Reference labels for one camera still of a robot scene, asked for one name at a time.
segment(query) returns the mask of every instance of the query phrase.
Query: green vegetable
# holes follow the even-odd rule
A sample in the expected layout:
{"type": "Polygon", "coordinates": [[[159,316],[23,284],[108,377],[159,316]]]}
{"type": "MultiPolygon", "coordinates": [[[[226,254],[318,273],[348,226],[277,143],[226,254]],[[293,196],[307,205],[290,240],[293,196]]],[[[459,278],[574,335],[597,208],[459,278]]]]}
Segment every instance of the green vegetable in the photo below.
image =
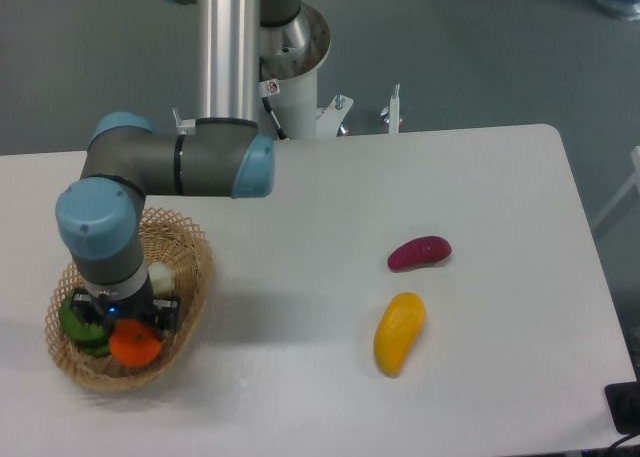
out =
{"type": "Polygon", "coordinates": [[[95,324],[84,324],[71,309],[73,291],[67,294],[58,311],[60,327],[67,336],[83,348],[102,347],[109,343],[109,335],[95,324]]]}

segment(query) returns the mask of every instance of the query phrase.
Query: metal cylinder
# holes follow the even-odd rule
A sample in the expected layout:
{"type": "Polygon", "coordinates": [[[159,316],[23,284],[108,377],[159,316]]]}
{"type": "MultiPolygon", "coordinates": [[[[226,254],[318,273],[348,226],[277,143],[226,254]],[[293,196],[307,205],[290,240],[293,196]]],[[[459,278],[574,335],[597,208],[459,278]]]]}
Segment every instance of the metal cylinder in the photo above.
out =
{"type": "Polygon", "coordinates": [[[198,0],[199,118],[257,121],[260,0],[198,0]]]}

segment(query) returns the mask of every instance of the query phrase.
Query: black cable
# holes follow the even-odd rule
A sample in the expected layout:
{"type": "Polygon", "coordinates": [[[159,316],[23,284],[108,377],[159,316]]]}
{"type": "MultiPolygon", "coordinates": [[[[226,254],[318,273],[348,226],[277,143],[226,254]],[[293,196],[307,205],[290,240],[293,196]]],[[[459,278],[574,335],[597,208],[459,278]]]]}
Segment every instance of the black cable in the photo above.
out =
{"type": "Polygon", "coordinates": [[[613,455],[613,451],[616,450],[616,447],[618,447],[620,444],[624,444],[627,440],[634,439],[638,436],[640,436],[640,432],[625,435],[620,440],[616,440],[613,444],[611,444],[600,457],[611,457],[613,455]]]}
{"type": "MultiPolygon", "coordinates": [[[[262,64],[263,60],[260,58],[260,69],[258,70],[260,82],[264,81],[264,75],[262,73],[262,64]]],[[[269,97],[262,97],[262,105],[264,106],[264,110],[271,117],[271,122],[276,129],[276,133],[278,134],[278,138],[280,140],[288,140],[287,134],[284,133],[282,126],[280,125],[280,121],[276,117],[276,113],[273,111],[273,107],[271,107],[271,102],[269,102],[269,97]]]]}

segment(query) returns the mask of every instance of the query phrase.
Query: gray floor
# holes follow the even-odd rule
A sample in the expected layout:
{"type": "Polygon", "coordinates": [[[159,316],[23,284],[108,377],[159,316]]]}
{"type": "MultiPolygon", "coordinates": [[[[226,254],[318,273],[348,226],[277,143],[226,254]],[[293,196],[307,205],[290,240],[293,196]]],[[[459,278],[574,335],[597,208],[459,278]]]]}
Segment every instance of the gray floor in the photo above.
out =
{"type": "MultiPolygon", "coordinates": [[[[306,0],[328,20],[319,98],[348,126],[402,84],[406,131],[547,123],[592,218],[640,144],[640,23],[592,0],[306,0]]],[[[0,0],[0,154],[79,150],[115,110],[172,130],[196,107],[197,11],[161,0],[0,0]]],[[[640,326],[640,206],[598,242],[624,328],[640,326]]]]}

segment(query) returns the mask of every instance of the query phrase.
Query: toy fruit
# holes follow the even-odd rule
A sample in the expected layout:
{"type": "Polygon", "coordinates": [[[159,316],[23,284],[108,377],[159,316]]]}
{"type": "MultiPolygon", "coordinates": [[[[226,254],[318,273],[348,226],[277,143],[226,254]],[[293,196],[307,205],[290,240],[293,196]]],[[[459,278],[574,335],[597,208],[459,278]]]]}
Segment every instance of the toy fruit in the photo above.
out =
{"type": "Polygon", "coordinates": [[[422,299],[411,292],[398,294],[389,303],[373,340],[373,353],[382,372],[390,377],[400,373],[426,313],[422,299]]]}
{"type": "Polygon", "coordinates": [[[108,342],[104,345],[101,345],[100,347],[83,347],[82,351],[85,354],[91,355],[93,357],[106,357],[107,355],[111,354],[108,342]]]}
{"type": "Polygon", "coordinates": [[[109,338],[109,349],[114,359],[127,367],[147,365],[155,359],[162,342],[155,331],[137,320],[119,320],[109,338]]]}
{"type": "Polygon", "coordinates": [[[387,259],[387,265],[397,272],[435,264],[449,255],[451,255],[451,245],[446,239],[434,235],[419,237],[394,250],[387,259]]]}
{"type": "Polygon", "coordinates": [[[73,312],[71,308],[73,293],[74,291],[72,290],[67,294],[58,311],[60,327],[62,327],[64,333],[67,334],[71,340],[75,341],[81,347],[100,347],[106,345],[109,342],[107,333],[95,324],[85,324],[81,322],[73,312]]]}

